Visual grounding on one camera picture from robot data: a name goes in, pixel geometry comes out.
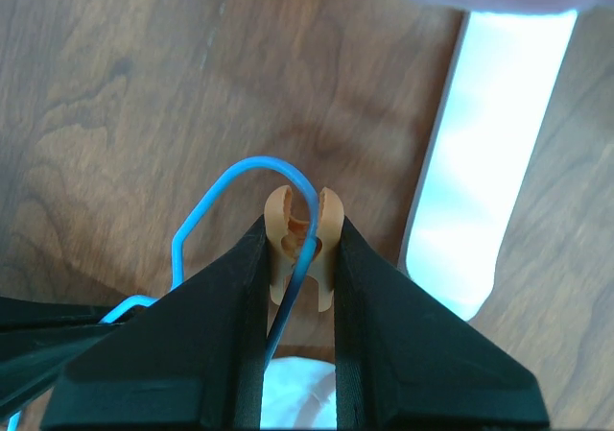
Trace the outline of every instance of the cable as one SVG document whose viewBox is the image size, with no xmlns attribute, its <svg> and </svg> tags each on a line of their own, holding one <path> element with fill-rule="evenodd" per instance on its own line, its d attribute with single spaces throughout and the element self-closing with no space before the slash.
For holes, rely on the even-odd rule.
<svg viewBox="0 0 614 431">
<path fill-rule="evenodd" d="M 21 417 L 21 411 L 16 412 L 12 417 L 9 418 L 9 424 L 7 425 L 7 431 L 17 431 L 17 426 L 19 425 L 20 417 Z"/>
<path fill-rule="evenodd" d="M 100 323 L 114 323 L 119 318 L 121 318 L 124 313 L 128 310 L 132 309 L 134 306 L 145 306 L 149 307 L 154 304 L 157 299 L 152 297 L 146 297 L 144 295 L 133 295 L 128 297 L 113 309 L 111 309 L 106 315 L 100 319 Z"/>
<path fill-rule="evenodd" d="M 241 160 L 227 169 L 218 180 L 213 183 L 213 186 L 202 197 L 201 201 L 194 207 L 194 210 L 188 215 L 183 222 L 183 225 L 178 229 L 171 246 L 171 258 L 173 263 L 173 284 L 171 290 L 178 287 L 183 282 L 183 243 L 187 236 L 192 232 L 194 227 L 199 223 L 201 218 L 211 205 L 220 197 L 226 188 L 240 175 L 253 169 L 270 169 L 285 176 L 291 181 L 298 191 L 303 195 L 307 206 L 309 207 L 309 226 L 307 235 L 298 260 L 296 261 L 295 269 L 290 278 L 290 283 L 284 294 L 284 298 L 279 305 L 277 315 L 272 323 L 269 336 L 267 337 L 267 347 L 265 350 L 265 367 L 269 364 L 272 356 L 279 345 L 281 334 L 290 317 L 300 286 L 305 279 L 311 260 L 316 252 L 316 230 L 318 229 L 319 216 L 319 197 L 318 193 L 307 180 L 307 178 L 298 171 L 293 165 L 288 162 L 270 156 L 255 156 Z"/>
</svg>

